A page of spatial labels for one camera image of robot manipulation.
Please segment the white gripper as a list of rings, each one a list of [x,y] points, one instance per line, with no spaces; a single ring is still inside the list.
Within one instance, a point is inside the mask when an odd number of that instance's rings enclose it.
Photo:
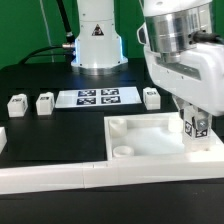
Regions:
[[[159,54],[151,51],[146,24],[137,30],[137,37],[143,45],[151,80],[175,95],[173,101],[184,122],[192,123],[190,104],[204,110],[196,115],[198,131],[211,127],[210,114],[224,115],[224,45],[198,43],[180,54],[179,63],[168,64],[160,62]]]

